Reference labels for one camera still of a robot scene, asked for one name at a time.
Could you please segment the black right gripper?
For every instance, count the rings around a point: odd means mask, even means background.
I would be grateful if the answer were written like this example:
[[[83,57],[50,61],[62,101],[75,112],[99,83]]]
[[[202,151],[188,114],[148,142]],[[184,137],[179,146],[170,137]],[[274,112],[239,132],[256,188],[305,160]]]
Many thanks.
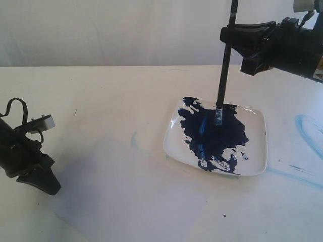
[[[317,18],[313,29],[298,22],[286,17],[281,23],[227,26],[221,29],[220,41],[236,47],[243,57],[240,71],[245,74],[279,69],[322,82],[322,17]]]

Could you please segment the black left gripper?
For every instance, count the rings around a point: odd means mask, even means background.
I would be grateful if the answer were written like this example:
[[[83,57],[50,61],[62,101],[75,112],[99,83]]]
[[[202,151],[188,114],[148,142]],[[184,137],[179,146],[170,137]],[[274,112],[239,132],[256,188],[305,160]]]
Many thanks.
[[[40,150],[44,139],[37,125],[43,120],[39,118],[13,129],[1,119],[1,168],[9,178],[19,176],[18,183],[54,196],[61,185],[50,170],[54,160]]]

